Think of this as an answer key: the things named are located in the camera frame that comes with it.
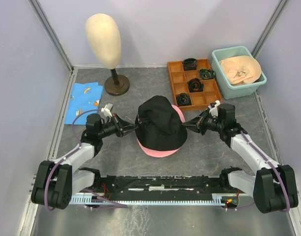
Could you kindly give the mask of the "rolled black belt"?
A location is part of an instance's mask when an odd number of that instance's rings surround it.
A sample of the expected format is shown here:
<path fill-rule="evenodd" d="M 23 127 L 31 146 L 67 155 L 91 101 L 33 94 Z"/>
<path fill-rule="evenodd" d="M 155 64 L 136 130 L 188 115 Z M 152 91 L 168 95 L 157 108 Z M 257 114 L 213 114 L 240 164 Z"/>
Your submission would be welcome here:
<path fill-rule="evenodd" d="M 196 70 L 197 69 L 197 60 L 194 58 L 188 58 L 182 61 L 182 66 L 184 71 Z"/>
<path fill-rule="evenodd" d="M 187 82 L 189 92 L 202 92 L 204 90 L 203 82 L 198 78 L 193 78 Z"/>

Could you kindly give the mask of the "rolled black belt middle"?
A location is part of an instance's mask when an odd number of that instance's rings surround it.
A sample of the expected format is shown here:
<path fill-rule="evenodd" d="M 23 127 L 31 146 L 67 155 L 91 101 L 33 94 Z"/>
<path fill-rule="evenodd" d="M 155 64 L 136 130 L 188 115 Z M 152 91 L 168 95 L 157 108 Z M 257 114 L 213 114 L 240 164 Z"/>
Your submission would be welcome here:
<path fill-rule="evenodd" d="M 193 78 L 187 82 L 189 92 L 202 92 L 204 90 L 203 82 L 198 78 Z"/>

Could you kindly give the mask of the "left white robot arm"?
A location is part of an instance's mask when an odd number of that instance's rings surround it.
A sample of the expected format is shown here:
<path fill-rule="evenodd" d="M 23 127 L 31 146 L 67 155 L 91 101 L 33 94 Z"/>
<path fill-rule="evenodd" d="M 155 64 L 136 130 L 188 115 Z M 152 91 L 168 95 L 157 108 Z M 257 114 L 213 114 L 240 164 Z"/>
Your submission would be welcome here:
<path fill-rule="evenodd" d="M 123 137 L 138 128 L 113 113 L 106 120 L 98 113 L 87 116 L 86 128 L 79 144 L 54 161 L 40 163 L 32 189 L 31 201 L 47 210 L 65 209 L 72 196 L 88 188 L 92 192 L 102 186 L 100 171 L 82 165 L 94 158 L 103 146 L 103 138 Z"/>

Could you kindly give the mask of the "wooden compartment tray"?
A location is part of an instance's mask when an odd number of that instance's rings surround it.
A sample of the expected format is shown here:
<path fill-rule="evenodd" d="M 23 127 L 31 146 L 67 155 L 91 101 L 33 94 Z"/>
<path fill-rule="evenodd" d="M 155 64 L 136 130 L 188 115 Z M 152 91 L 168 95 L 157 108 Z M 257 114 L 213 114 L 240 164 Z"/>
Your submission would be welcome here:
<path fill-rule="evenodd" d="M 222 100 L 214 71 L 208 59 L 167 63 L 174 104 L 183 112 L 202 111 Z"/>

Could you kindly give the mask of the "teal plastic bin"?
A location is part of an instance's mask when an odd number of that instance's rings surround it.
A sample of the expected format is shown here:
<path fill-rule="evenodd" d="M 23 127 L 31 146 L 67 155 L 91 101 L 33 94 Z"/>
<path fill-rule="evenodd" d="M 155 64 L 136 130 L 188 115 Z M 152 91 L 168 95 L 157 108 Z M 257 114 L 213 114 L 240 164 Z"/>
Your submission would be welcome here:
<path fill-rule="evenodd" d="M 236 56 L 250 56 L 252 54 L 245 46 L 235 46 L 224 49 L 217 49 L 212 52 L 212 69 L 216 75 L 216 81 L 225 99 L 237 98 L 242 96 L 251 95 L 260 85 L 264 85 L 267 82 L 267 78 L 262 72 L 260 78 L 247 85 L 233 86 L 227 80 L 219 62 L 223 59 L 236 57 Z"/>

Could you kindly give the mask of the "blue patterned cloth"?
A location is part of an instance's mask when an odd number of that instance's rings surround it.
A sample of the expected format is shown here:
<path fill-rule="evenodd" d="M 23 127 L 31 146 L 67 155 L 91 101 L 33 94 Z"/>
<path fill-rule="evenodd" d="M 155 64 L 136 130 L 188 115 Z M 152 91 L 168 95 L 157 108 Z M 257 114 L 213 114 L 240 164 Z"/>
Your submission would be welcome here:
<path fill-rule="evenodd" d="M 94 110 L 82 115 L 75 121 L 75 125 L 85 125 L 87 116 L 98 110 L 104 87 L 98 82 L 75 83 L 70 95 L 65 124 L 71 125 L 74 119 L 83 112 Z"/>

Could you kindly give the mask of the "pink bucket hat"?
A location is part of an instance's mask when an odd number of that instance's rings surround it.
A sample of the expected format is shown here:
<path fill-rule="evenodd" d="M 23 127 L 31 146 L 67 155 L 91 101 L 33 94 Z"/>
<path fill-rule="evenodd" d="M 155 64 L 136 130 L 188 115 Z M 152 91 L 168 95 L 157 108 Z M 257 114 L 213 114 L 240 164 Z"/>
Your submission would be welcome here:
<path fill-rule="evenodd" d="M 185 117 L 184 117 L 182 111 L 180 110 L 180 108 L 176 105 L 171 105 L 171 106 L 177 111 L 181 121 L 185 122 Z M 175 150 L 158 151 L 158 150 L 153 150 L 153 149 L 149 149 L 149 148 L 144 147 L 138 139 L 137 139 L 137 142 L 138 142 L 140 148 L 142 149 L 142 151 L 146 155 L 151 156 L 151 157 L 155 157 L 155 158 L 163 158 L 163 157 L 170 156 L 170 155 L 178 152 L 179 149 L 180 149 L 180 148 L 178 148 L 178 149 L 175 149 Z"/>

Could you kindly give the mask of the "beige mannequin head stand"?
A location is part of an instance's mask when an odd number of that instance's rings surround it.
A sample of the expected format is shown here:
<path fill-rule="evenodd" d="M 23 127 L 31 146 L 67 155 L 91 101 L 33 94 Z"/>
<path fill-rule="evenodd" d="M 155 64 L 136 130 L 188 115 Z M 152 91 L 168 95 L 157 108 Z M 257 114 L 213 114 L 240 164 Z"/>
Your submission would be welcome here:
<path fill-rule="evenodd" d="M 129 79 L 116 72 L 121 58 L 121 38 L 114 19 L 106 14 L 95 14 L 85 24 L 87 40 L 97 59 L 111 71 L 105 81 L 106 92 L 112 96 L 125 94 L 130 88 Z"/>

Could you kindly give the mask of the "rolled dark belt bottom-left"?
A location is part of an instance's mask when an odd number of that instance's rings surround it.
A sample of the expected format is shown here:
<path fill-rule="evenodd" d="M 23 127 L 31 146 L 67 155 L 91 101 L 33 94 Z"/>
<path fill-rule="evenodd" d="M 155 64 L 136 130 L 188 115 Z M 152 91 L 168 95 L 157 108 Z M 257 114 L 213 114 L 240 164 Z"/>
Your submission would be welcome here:
<path fill-rule="evenodd" d="M 191 106 L 191 98 L 190 95 L 187 93 L 180 93 L 179 95 L 176 96 L 176 101 L 177 101 L 177 106 L 178 107 L 183 107 L 183 106 Z"/>

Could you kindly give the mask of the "black smiley bucket hat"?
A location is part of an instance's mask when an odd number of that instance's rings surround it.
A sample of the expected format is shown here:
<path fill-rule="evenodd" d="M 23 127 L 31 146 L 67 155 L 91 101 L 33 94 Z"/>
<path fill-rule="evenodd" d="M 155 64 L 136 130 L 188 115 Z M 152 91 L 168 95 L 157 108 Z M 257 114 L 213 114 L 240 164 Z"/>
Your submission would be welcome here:
<path fill-rule="evenodd" d="M 187 140 L 179 113 L 165 96 L 156 95 L 138 108 L 135 124 L 137 140 L 142 147 L 155 151 L 173 151 Z"/>

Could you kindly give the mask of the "rolled black belt top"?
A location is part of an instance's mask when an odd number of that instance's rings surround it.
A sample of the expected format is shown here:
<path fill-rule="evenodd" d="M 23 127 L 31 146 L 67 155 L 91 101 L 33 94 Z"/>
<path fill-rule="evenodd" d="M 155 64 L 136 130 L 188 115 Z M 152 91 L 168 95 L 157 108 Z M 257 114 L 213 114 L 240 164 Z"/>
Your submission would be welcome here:
<path fill-rule="evenodd" d="M 184 71 L 196 70 L 197 69 L 197 60 L 194 58 L 188 58 L 182 61 L 182 66 Z"/>

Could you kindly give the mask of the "beige bucket hat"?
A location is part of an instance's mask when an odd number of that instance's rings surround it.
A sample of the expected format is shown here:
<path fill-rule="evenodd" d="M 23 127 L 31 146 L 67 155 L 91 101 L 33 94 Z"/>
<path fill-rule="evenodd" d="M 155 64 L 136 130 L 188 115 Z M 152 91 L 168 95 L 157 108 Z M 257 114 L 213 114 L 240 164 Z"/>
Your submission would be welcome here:
<path fill-rule="evenodd" d="M 250 56 L 236 56 L 219 62 L 227 80 L 233 86 L 247 85 L 257 81 L 261 74 L 261 66 Z"/>

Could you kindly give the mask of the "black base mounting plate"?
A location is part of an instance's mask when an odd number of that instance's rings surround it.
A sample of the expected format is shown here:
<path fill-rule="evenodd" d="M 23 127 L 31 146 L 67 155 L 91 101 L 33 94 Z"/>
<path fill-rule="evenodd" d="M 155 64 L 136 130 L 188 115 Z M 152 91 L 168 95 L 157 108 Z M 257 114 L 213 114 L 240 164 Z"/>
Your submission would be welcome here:
<path fill-rule="evenodd" d="M 106 176 L 89 188 L 109 200 L 211 200 L 212 194 L 236 195 L 242 191 L 220 177 Z"/>

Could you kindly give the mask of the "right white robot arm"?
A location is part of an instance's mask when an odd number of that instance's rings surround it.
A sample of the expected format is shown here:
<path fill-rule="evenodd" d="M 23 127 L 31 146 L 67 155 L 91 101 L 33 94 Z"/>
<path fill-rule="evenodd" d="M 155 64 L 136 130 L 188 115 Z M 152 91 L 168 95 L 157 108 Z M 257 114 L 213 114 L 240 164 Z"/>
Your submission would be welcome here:
<path fill-rule="evenodd" d="M 232 169 L 219 179 L 219 188 L 231 192 L 237 188 L 251 196 L 261 213 L 283 211 L 288 213 L 299 204 L 294 169 L 281 165 L 263 152 L 247 131 L 236 120 L 236 108 L 229 103 L 215 101 L 197 117 L 184 122 L 187 129 L 205 135 L 210 130 L 235 151 L 254 172 Z"/>

